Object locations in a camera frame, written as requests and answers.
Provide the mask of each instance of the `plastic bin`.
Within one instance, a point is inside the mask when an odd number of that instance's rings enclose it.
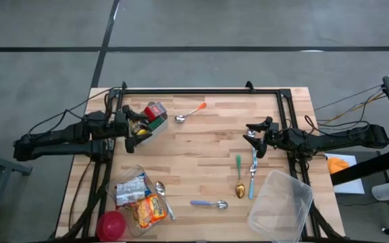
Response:
[[[265,179],[251,209],[249,226],[265,240],[297,242],[312,202],[310,186],[273,170]]]
[[[158,192],[156,191],[156,189],[154,187],[154,184],[148,178],[148,175],[145,173],[145,171],[143,170],[143,168],[141,166],[138,166],[138,165],[133,166],[133,167],[127,169],[126,171],[124,171],[124,173],[120,177],[112,179],[106,188],[108,195],[110,195],[110,197],[112,197],[112,199],[116,205],[116,185],[128,182],[128,181],[134,179],[136,176],[139,176],[141,173],[145,174],[145,184],[147,185],[148,189],[151,191],[151,194],[156,194],[158,196],[160,206],[166,212],[166,215],[167,215],[168,213],[167,213],[167,207],[166,207],[165,202],[163,201],[161,195],[158,194]],[[139,237],[139,236],[145,234],[145,232],[147,232],[154,225],[156,225],[160,222],[160,221],[157,221],[153,225],[151,225],[150,227],[143,229],[143,228],[140,228],[138,226],[138,223],[133,219],[133,214],[131,211],[129,211],[128,209],[125,209],[124,207],[119,207],[118,211],[124,216],[124,220],[126,221],[128,231],[130,232],[130,235],[133,237]]]

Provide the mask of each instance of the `red cup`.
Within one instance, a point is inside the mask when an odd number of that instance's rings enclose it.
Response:
[[[110,211],[100,217],[97,222],[97,235],[102,242],[117,241],[126,229],[126,221],[122,214]]]

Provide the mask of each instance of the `orange spoon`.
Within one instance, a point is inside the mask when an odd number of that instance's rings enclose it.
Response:
[[[206,106],[207,106],[206,103],[202,103],[202,104],[199,105],[196,109],[190,111],[187,115],[175,116],[175,122],[179,122],[179,123],[184,122],[184,121],[186,120],[186,118],[187,118],[189,115],[193,114],[194,112],[196,112],[196,111],[198,111],[198,110],[200,110],[200,109],[205,108]]]

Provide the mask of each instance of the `butcher block tabletop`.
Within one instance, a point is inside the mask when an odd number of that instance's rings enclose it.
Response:
[[[106,88],[93,88],[90,97]],[[311,130],[305,122],[308,115],[316,124],[308,88],[289,88],[292,91],[294,109],[300,129]],[[91,99],[86,113],[105,110],[105,93]],[[148,145],[138,145],[133,154],[124,147],[124,138],[118,138],[111,170],[112,178],[134,165],[140,165],[152,182],[161,181],[165,185],[166,198],[173,209],[176,220],[166,217],[139,238],[130,236],[126,230],[121,241],[260,241],[263,239],[247,223],[247,217],[259,193],[262,183],[272,170],[289,173],[286,153],[268,147],[266,156],[258,159],[255,174],[255,196],[250,200],[250,166],[253,164],[251,146],[242,137],[246,134],[246,124],[259,123],[267,116],[280,124],[277,98],[275,94],[125,94],[123,104],[136,112],[141,112],[150,101],[161,102],[169,115],[168,128]],[[174,121],[206,102],[207,107],[186,119],[183,124]],[[289,117],[284,99],[286,117]],[[241,156],[241,180],[246,187],[246,195],[239,199],[235,194],[238,170],[235,157]],[[74,157],[68,180],[66,195],[57,225],[56,236],[68,231],[68,217],[73,197],[82,173],[90,159],[83,155]],[[72,224],[87,204],[94,163],[88,167],[82,181],[72,213]],[[314,157],[310,161],[309,178],[314,193],[314,202],[327,222],[344,235],[342,220],[338,210],[326,160]],[[229,207],[194,207],[191,200],[215,202],[225,200]],[[107,197],[106,211],[115,210],[113,199]],[[95,234],[98,206],[92,217],[89,235]],[[307,220],[309,235],[310,223]]]

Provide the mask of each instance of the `concrete floor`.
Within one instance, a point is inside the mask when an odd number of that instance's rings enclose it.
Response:
[[[0,47],[100,46],[112,3],[0,0]],[[389,46],[389,0],[122,1],[109,45]],[[0,53],[0,157],[11,159],[12,141],[32,125],[87,97],[97,57]],[[381,84],[386,75],[389,52],[108,53],[99,87],[123,80],[131,87],[243,86],[251,80],[255,86],[308,86],[313,106],[321,107]],[[371,92],[321,109],[317,118],[334,117]],[[340,122],[358,119],[359,112]],[[364,119],[384,126],[389,135],[388,100],[369,104]],[[68,117],[64,124],[74,121]],[[0,242],[49,237],[71,161],[71,156],[43,157],[27,162],[34,167],[29,178],[12,177],[0,208]],[[384,239],[379,231],[361,230],[347,216],[361,209],[346,210],[347,236]],[[369,215],[363,222],[371,229],[379,226]]]

